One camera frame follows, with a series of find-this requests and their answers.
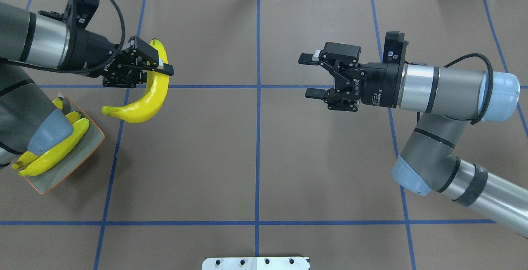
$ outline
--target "black cable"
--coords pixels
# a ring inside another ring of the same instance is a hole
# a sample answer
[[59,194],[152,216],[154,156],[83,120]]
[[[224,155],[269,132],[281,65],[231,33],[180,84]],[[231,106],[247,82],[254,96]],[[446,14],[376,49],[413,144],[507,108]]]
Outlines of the black cable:
[[473,53],[473,54],[466,54],[465,56],[461,56],[460,58],[452,61],[451,63],[445,65],[444,67],[450,67],[462,60],[465,60],[467,58],[473,58],[473,57],[477,57],[477,58],[480,58],[481,60],[484,61],[484,63],[486,63],[486,68],[488,69],[488,86],[487,86],[487,89],[486,89],[486,93],[484,95],[484,103],[482,105],[482,110],[481,112],[479,113],[479,115],[477,116],[477,118],[475,118],[474,120],[471,121],[471,124],[474,125],[478,122],[480,122],[482,120],[482,118],[484,117],[484,115],[486,114],[486,111],[488,110],[488,106],[490,105],[490,100],[492,98],[492,92],[493,92],[493,66],[490,62],[490,60],[488,60],[488,58],[486,58],[486,56],[484,56],[483,54],[477,54],[477,53]]
[[49,72],[56,72],[56,73],[73,73],[73,74],[90,73],[90,72],[98,71],[104,68],[104,66],[108,65],[109,63],[112,63],[112,61],[116,58],[117,53],[121,51],[121,48],[125,44],[125,20],[123,19],[123,14],[121,13],[119,6],[117,6],[117,3],[114,0],[109,0],[109,1],[112,3],[113,7],[117,11],[117,15],[119,16],[119,23],[121,24],[121,42],[119,43],[119,46],[117,46],[117,49],[115,49],[115,52],[108,58],[108,60],[106,60],[106,62],[100,65],[97,65],[96,67],[93,67],[93,68],[86,68],[86,69],[80,69],[80,70],[59,70],[59,69],[52,69],[52,68],[32,65],[28,63],[20,63],[20,62],[15,62],[15,61],[5,61],[5,63],[8,65],[27,67],[27,68],[37,69],[37,70],[42,70],[42,71],[49,71]]

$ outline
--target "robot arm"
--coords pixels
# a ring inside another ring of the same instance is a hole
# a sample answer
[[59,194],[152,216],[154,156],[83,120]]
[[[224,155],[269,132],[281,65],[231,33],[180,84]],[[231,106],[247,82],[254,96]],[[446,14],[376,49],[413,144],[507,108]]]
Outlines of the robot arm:
[[119,44],[85,29],[99,0],[68,0],[62,14],[35,14],[0,2],[0,58],[9,65],[103,76],[102,84],[108,87],[134,88],[146,82],[145,70],[172,76],[173,67],[160,61],[157,50],[148,43],[136,36],[124,43],[123,16],[111,2],[121,20]]
[[423,112],[392,169],[392,178],[418,195],[435,190],[462,206],[528,236],[528,191],[485,168],[453,155],[469,121],[503,122],[517,105],[519,81],[513,74],[405,65],[404,34],[387,32],[382,63],[360,64],[361,48],[327,42],[299,64],[321,66],[334,77],[329,90],[307,89],[329,110],[358,111],[359,102]]
[[139,37],[114,44],[85,28],[99,0],[68,0],[64,13],[38,14],[0,2],[0,169],[26,150],[41,155],[70,136],[73,128],[19,67],[87,77],[102,76],[106,87],[135,88],[146,71],[168,76],[171,65]]

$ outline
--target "yellow banana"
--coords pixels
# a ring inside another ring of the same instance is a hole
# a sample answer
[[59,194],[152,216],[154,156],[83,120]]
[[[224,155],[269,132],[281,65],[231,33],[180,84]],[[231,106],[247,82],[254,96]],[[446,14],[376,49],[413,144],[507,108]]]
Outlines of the yellow banana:
[[64,108],[64,101],[63,101],[62,97],[56,97],[51,102],[60,110],[62,110],[62,108]]
[[37,176],[55,166],[73,150],[83,138],[88,127],[90,127],[90,121],[87,118],[77,120],[73,124],[73,134],[30,163],[26,169],[19,171],[19,176]]
[[[66,118],[73,125],[77,120],[79,120],[81,118],[81,113],[78,112],[78,111],[72,111],[69,114],[66,114]],[[38,157],[40,157],[40,156],[36,155],[36,154],[34,154],[34,153],[30,152],[30,151],[27,151],[27,152],[23,153],[19,157],[17,162],[14,163],[13,165],[11,165],[11,167],[13,169],[25,169],[26,167],[28,167],[28,165],[30,163],[32,163],[33,161],[38,159]]]
[[36,155],[32,152],[25,152],[23,153],[19,159],[17,160],[16,163],[14,163],[13,165],[11,165],[11,167],[13,169],[22,169],[22,168],[25,168],[27,167],[30,163],[32,163],[32,161],[35,161],[36,159],[38,159],[38,157],[40,157],[39,155]]
[[[158,50],[163,63],[168,63],[163,44],[153,39],[150,45]],[[128,123],[143,123],[153,117],[162,107],[168,90],[168,75],[156,71],[147,71],[145,95],[138,101],[123,107],[103,106],[102,113],[124,120]]]
[[69,114],[66,114],[66,118],[73,125],[77,120],[81,119],[81,113],[78,111],[72,111]]

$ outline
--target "white mounting plate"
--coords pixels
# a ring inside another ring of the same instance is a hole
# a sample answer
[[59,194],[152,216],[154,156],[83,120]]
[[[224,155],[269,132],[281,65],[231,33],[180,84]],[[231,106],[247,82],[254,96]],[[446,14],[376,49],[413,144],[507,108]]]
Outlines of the white mounting plate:
[[310,270],[308,257],[207,258],[202,270]]

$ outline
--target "black band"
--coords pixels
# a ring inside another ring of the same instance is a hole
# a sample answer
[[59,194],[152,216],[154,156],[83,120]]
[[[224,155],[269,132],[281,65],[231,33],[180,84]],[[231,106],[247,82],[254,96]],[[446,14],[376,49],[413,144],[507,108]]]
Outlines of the black band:
[[11,86],[6,87],[3,90],[0,90],[0,97],[3,97],[4,95],[7,95],[7,94],[11,93],[12,91],[16,90],[17,88],[20,88],[20,87],[28,85],[28,84],[33,84],[33,83],[34,83],[33,80],[22,80],[21,82],[17,82],[15,84],[11,85]]
[[443,185],[441,189],[439,189],[437,192],[442,193],[451,185],[451,182],[455,179],[455,176],[457,175],[458,169],[460,168],[460,158],[457,157],[457,162],[455,163],[455,167],[453,168],[453,171],[451,172],[451,176],[449,176],[449,179],[447,182]]
[[464,207],[468,207],[473,204],[477,198],[481,195],[486,182],[488,181],[488,171],[479,165],[475,165],[475,175],[467,187],[467,190],[458,199],[453,202],[458,203]]
[[429,102],[427,103],[426,113],[430,113],[432,105],[434,104],[434,98],[436,97],[436,89],[438,88],[438,76],[440,75],[440,68],[434,67],[432,73],[432,85],[431,93],[429,94]]
[[10,148],[9,146],[6,146],[2,141],[0,141],[0,148],[3,148],[4,150],[7,150],[8,152],[12,153],[12,154],[16,154],[16,155],[21,155],[23,153],[21,152],[17,152],[16,150],[13,150],[12,148]]
[[30,54],[31,45],[33,43],[33,37],[35,36],[35,26],[36,26],[36,14],[30,12],[30,26],[28,28],[28,35],[26,36],[26,42],[24,43],[24,49],[22,50],[22,55],[20,56],[21,62],[25,62],[28,59]]
[[434,139],[434,140],[436,140],[436,141],[438,141],[438,142],[440,142],[442,144],[445,144],[445,145],[449,146],[450,148],[455,148],[454,144],[452,144],[451,142],[443,139],[440,136],[434,135],[433,133],[429,133],[428,131],[424,131],[424,130],[419,129],[419,128],[415,128],[415,132],[423,134],[423,135],[426,135],[427,137],[432,138],[432,139]]

